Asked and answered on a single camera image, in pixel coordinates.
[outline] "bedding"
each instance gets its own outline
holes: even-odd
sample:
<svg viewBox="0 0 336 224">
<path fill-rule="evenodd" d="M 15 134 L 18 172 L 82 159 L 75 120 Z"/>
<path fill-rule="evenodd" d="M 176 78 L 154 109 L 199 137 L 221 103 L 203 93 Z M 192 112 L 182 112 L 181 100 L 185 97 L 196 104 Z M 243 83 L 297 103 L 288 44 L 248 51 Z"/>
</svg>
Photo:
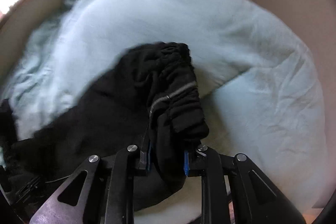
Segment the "bedding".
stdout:
<svg viewBox="0 0 336 224">
<path fill-rule="evenodd" d="M 326 163 L 322 91 L 309 49 L 273 14 L 248 0 L 75 0 L 57 28 L 47 54 L 47 42 L 28 50 L 31 36 L 7 89 L 21 139 L 72 107 L 126 48 L 183 42 L 210 128 L 204 143 L 246 153 L 299 210 L 315 203 Z M 135 221 L 187 223 L 199 196 L 200 180 L 187 179 Z"/>
</svg>

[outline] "metal screw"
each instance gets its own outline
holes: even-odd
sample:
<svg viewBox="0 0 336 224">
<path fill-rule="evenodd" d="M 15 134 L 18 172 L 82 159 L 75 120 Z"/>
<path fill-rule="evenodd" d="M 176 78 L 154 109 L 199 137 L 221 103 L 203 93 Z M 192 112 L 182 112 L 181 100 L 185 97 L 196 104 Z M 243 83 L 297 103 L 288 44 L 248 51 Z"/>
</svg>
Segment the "metal screw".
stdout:
<svg viewBox="0 0 336 224">
<path fill-rule="evenodd" d="M 135 150 L 137 150 L 138 149 L 138 147 L 135 145 L 135 144 L 131 144 L 131 145 L 129 145 L 128 147 L 127 147 L 127 150 L 129 151 L 129 152 L 133 152 L 133 151 L 135 151 Z"/>
<path fill-rule="evenodd" d="M 99 160 L 99 157 L 97 155 L 92 155 L 89 157 L 89 162 L 96 162 Z"/>
<path fill-rule="evenodd" d="M 237 155 L 237 160 L 239 161 L 245 161 L 247 158 L 246 158 L 246 155 L 244 154 L 238 154 Z"/>
<path fill-rule="evenodd" d="M 208 147 L 205 144 L 200 144 L 199 146 L 197 146 L 197 150 L 198 151 L 207 151 Z"/>
</svg>

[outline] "black garment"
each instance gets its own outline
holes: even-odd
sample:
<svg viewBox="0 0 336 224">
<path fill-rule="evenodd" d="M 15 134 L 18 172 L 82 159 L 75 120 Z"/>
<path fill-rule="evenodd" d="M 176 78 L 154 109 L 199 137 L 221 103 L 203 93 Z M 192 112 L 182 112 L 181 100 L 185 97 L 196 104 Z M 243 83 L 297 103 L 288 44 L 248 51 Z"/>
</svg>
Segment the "black garment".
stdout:
<svg viewBox="0 0 336 224">
<path fill-rule="evenodd" d="M 113 155 L 130 144 L 141 147 L 146 130 L 155 168 L 149 177 L 135 179 L 136 210 L 182 187 L 184 147 L 208 135 L 185 44 L 160 42 L 129 50 L 77 106 L 12 148 L 26 170 L 57 179 L 90 155 Z"/>
</svg>

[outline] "wire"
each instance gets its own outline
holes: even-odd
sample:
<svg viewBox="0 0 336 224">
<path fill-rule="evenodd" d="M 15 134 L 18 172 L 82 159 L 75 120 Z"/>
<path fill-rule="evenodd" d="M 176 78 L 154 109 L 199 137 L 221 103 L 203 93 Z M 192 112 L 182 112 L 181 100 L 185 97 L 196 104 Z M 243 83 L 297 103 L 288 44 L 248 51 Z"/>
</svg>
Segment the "wire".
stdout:
<svg viewBox="0 0 336 224">
<path fill-rule="evenodd" d="M 70 175 L 68 175 L 68 176 L 65 176 L 65 177 L 62 177 L 62 178 L 60 178 L 60 179 L 55 179 L 55 180 L 51 180 L 51 181 L 46 181 L 45 183 L 52 183 L 52 182 L 57 182 L 57 181 L 59 181 L 59 180 L 66 179 L 66 178 L 68 178 L 68 177 L 70 177 Z"/>
</svg>

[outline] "black fabric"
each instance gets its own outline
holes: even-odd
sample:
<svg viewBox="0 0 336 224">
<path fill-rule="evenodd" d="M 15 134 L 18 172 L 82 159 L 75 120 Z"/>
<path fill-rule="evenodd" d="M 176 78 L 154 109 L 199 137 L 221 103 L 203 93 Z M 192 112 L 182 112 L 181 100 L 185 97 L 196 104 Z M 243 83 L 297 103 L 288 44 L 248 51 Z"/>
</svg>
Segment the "black fabric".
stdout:
<svg viewBox="0 0 336 224">
<path fill-rule="evenodd" d="M 69 175 L 90 155 L 141 147 L 148 130 L 152 170 L 134 181 L 134 207 L 154 205 L 182 187 L 185 145 L 208 135 L 195 82 L 187 45 L 136 47 L 96 80 L 77 106 L 32 139 L 12 145 L 12 152 L 25 170 L 52 180 Z"/>
</svg>

